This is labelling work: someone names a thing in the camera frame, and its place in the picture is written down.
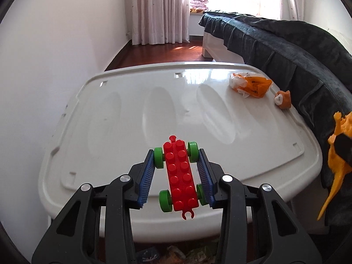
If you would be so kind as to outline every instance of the wooden floor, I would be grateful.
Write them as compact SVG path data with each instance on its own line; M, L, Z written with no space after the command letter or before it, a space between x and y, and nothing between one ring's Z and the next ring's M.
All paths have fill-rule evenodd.
M212 60L212 58L202 56L202 41L182 44L137 45L130 46L122 58L114 59L107 70L160 62Z

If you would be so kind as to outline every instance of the dark gray sofa cover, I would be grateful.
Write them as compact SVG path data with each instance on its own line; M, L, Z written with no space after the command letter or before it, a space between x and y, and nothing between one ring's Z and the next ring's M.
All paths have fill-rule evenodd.
M207 12L199 22L205 32L224 40L246 64L265 72L281 90L290 90L323 152L322 184L333 174L327 165L327 139L336 111L352 111L352 57L328 32L301 21L276 21L238 13ZM326 224L352 224L352 174L345 177L326 213Z

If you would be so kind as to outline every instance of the small stuffed toy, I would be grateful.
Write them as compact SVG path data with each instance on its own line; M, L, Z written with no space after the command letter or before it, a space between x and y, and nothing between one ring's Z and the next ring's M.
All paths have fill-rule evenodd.
M291 94L290 91L278 91L274 98L275 104L280 109L289 109L291 108Z

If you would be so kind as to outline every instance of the orange dinosaur toy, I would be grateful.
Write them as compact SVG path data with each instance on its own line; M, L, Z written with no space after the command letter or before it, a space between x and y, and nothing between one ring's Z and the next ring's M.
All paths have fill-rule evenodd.
M319 213L319 220L323 213L325 212L328 204L331 202L333 197L337 194L339 189L342 186L342 182L346 174L352 172L352 167L350 167L339 155L335 152L334 142L337 135L344 133L348 137L352 138L352 112L345 116L345 118L341 118L342 114L340 112L336 112L334 114L334 119L336 122L334 134L332 134L328 143L330 144L329 154L328 154L328 165L332 172L335 174L334 182L332 184L330 194L326 199L321 211Z

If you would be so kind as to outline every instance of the red lego brick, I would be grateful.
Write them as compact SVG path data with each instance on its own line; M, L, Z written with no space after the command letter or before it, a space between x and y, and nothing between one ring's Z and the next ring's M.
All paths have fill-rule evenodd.
M163 148L174 211L182 211L184 219L186 219L185 213L190 212L193 218L192 209L199 204L187 148L183 140L176 141L176 136L172 135L169 139L170 142L166 142Z

